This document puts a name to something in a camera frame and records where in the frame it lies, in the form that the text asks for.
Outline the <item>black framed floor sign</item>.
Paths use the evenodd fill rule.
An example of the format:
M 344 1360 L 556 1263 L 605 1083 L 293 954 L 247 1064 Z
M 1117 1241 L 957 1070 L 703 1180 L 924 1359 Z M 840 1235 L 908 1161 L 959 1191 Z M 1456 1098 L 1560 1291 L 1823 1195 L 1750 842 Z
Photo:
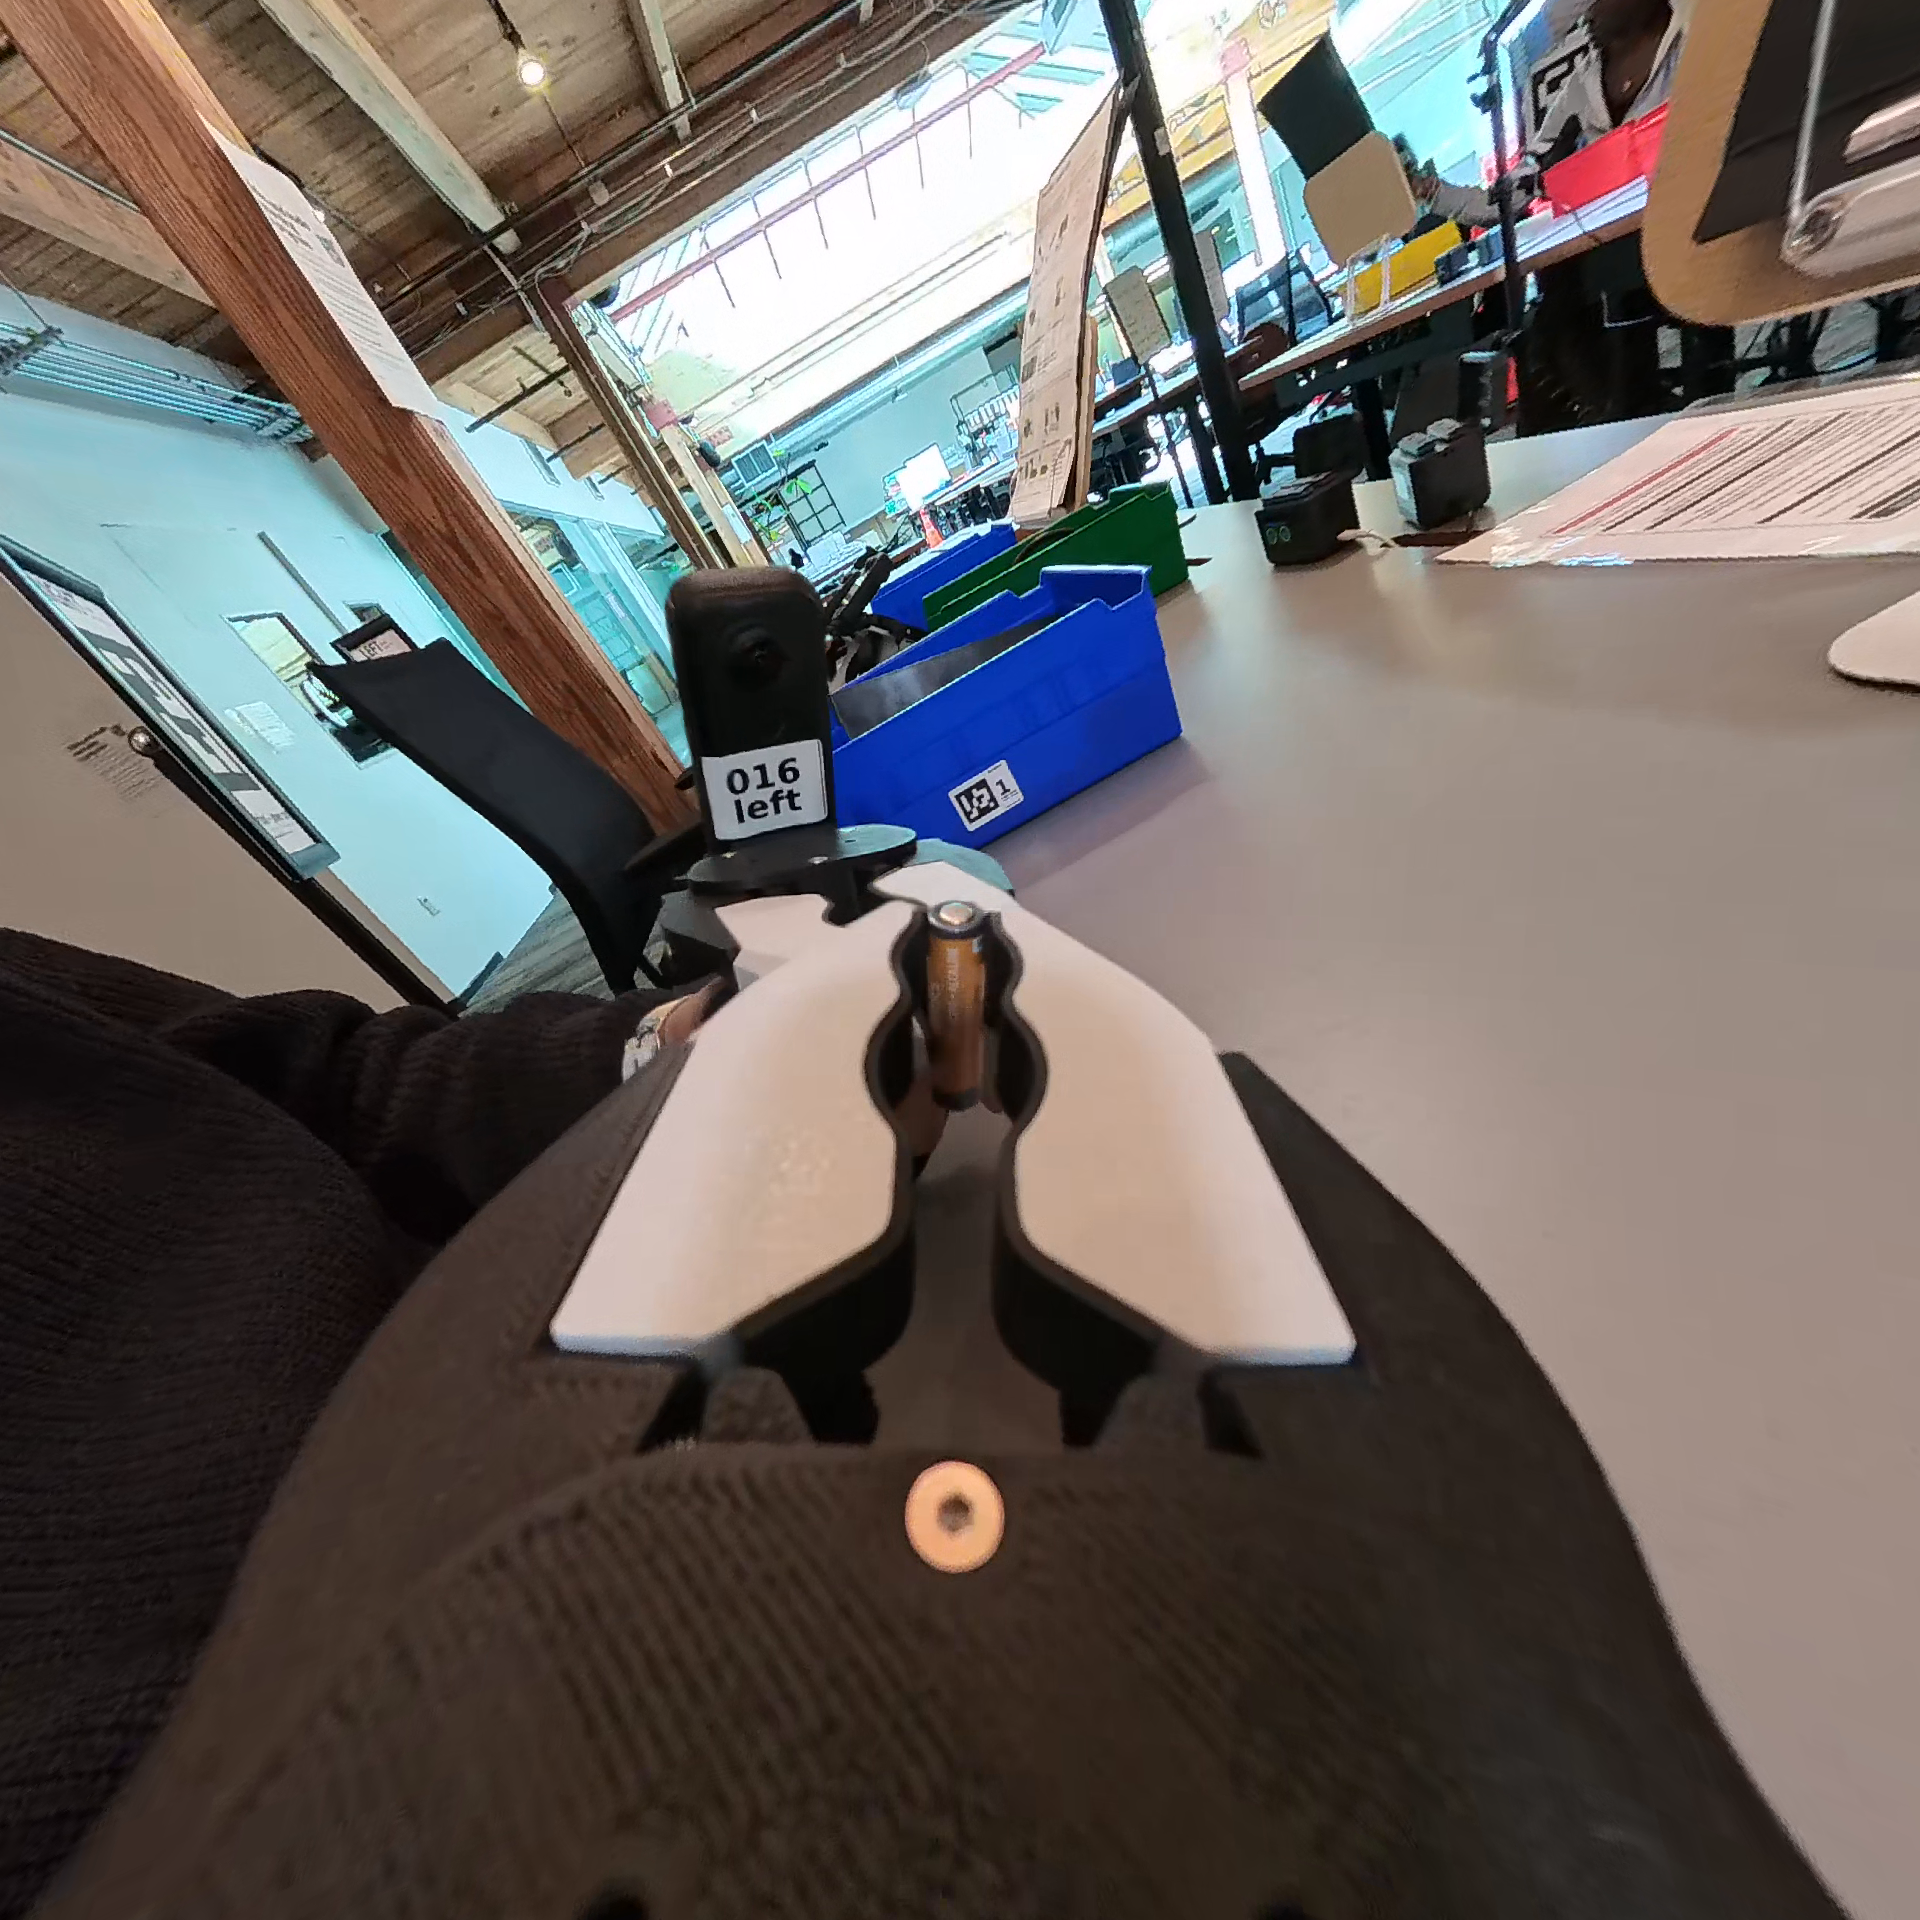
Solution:
M 456 1006 L 95 584 L 5 539 L 5 922 L 239 992 Z

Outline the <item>person's left forearm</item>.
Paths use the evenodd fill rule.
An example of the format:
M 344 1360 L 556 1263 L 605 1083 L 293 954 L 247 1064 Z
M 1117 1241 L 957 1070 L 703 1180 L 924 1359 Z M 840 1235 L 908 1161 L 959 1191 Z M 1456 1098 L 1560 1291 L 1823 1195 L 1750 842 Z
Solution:
M 672 999 L 379 1012 L 5 928 L 5 1915 L 168 1721 L 357 1354 Z

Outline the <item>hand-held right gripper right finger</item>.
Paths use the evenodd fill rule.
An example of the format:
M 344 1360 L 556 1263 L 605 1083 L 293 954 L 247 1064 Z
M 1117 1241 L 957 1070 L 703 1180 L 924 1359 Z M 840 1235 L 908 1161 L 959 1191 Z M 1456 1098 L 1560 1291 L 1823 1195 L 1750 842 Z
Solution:
M 1338 1368 L 1355 1332 L 1202 1028 L 1020 904 L 1006 1039 L 1037 1059 L 1010 1239 L 1039 1280 L 1207 1360 Z

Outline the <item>thick wooden post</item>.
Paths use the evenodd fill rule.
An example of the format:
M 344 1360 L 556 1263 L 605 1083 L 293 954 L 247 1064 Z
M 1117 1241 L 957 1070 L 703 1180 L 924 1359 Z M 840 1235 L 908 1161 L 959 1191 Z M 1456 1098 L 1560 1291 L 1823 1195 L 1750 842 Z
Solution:
M 5 33 L 325 451 L 535 718 L 663 827 L 692 818 L 680 763 L 520 543 L 440 416 L 388 404 L 206 123 L 239 129 L 150 6 L 7 2 Z

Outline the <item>white paper notice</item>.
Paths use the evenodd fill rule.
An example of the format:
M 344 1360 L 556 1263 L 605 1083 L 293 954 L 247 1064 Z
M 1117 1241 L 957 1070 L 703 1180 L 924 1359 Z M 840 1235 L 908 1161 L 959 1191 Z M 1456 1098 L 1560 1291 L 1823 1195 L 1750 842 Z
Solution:
M 288 175 L 243 151 L 213 123 L 206 129 L 384 400 L 407 415 L 436 419 L 436 396 L 355 273 L 317 204 Z

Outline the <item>white stand base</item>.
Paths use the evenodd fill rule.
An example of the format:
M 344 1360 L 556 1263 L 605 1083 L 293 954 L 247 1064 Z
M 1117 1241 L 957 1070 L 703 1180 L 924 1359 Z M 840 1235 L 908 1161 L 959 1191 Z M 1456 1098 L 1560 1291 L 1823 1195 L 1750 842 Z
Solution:
M 1829 670 L 1866 688 L 1916 696 L 1920 688 L 1920 595 L 1890 603 L 1839 633 L 1829 649 Z

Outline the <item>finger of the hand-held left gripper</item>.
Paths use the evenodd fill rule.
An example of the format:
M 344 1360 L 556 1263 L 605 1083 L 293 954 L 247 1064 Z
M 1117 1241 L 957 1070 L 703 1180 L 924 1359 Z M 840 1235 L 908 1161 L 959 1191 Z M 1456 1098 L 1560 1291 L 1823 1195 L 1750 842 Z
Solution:
M 1016 899 L 951 863 L 911 863 L 878 875 L 878 904 L 924 908 L 933 922 L 987 922 Z
M 835 923 L 831 902 L 816 895 L 757 897 L 733 904 L 733 979 L 767 979 L 824 954 L 848 954 L 848 928 Z

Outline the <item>green storage bin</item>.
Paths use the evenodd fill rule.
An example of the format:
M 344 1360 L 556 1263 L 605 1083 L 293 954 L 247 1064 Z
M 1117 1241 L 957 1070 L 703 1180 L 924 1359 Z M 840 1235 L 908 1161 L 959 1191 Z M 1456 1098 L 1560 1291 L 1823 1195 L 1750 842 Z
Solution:
M 1117 488 L 1037 534 L 1016 534 L 1013 551 L 931 596 L 940 632 L 1003 593 L 1030 593 L 1046 569 L 1140 567 L 1152 595 L 1191 578 L 1184 551 L 1184 497 L 1167 482 Z

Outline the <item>black metal pole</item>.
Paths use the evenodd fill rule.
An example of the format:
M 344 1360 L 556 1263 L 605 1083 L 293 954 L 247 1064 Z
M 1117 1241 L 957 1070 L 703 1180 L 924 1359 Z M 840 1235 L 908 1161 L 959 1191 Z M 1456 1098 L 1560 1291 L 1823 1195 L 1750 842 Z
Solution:
M 1213 505 L 1228 498 L 1253 502 L 1258 498 L 1258 467 L 1243 433 L 1239 383 L 1221 344 L 1140 14 L 1133 2 L 1100 2 L 1096 12 L 1116 60 L 1172 290 L 1189 331 L 1192 399 L 1205 419 L 1205 428 L 1191 425 L 1189 433 L 1192 447 L 1210 443 L 1210 451 L 1196 452 L 1207 502 Z

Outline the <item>brown cardboard board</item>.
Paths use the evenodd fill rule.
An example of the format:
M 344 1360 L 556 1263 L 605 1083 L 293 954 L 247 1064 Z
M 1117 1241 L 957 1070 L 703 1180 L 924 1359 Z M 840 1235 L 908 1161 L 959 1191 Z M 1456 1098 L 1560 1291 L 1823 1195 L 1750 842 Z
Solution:
M 1125 87 L 1112 86 L 1035 204 L 1008 504 L 1022 535 L 1087 504 L 1096 375 L 1096 324 L 1087 300 L 1122 127 Z

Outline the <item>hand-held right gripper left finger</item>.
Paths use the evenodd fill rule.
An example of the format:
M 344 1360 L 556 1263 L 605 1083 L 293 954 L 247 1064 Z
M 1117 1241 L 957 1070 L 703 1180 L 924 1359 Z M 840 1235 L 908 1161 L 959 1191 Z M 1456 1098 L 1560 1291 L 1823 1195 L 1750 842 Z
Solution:
M 882 904 L 844 961 L 748 979 L 700 1032 L 557 1306 L 562 1354 L 706 1359 L 898 1241 L 909 1152 L 875 1059 L 919 926 Z

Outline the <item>printed paper sheets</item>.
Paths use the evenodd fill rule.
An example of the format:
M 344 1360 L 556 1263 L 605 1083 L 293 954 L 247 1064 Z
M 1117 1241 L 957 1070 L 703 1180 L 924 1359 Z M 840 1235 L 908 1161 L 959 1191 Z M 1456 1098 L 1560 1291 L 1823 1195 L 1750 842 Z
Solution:
M 1918 551 L 1916 375 L 1686 415 L 1456 564 L 1880 561 Z

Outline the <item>orange battery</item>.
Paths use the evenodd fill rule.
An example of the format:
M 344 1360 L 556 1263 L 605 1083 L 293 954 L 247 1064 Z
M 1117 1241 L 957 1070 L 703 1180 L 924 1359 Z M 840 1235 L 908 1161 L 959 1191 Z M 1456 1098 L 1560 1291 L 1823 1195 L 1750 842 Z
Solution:
M 949 1113 L 979 1105 L 987 1070 L 991 926 L 976 904 L 951 899 L 926 912 L 924 1033 L 928 1087 Z

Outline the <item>red bin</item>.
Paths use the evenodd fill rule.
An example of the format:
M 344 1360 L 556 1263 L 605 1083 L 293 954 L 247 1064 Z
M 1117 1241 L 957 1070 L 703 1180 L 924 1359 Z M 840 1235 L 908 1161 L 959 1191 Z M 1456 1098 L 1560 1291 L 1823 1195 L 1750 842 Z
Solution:
M 1559 212 L 1575 212 L 1646 183 L 1656 170 L 1668 107 L 1659 106 L 1599 135 L 1543 170 L 1543 192 Z

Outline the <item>plain blue bin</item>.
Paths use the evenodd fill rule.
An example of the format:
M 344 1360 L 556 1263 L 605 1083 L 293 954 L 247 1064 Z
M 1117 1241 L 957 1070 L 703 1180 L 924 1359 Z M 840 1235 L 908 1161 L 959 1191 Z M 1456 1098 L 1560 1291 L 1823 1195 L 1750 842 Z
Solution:
M 1016 529 L 1008 519 L 973 523 L 891 571 L 872 593 L 868 614 L 911 633 L 931 633 L 940 625 L 928 610 L 931 596 L 996 563 L 1015 546 Z

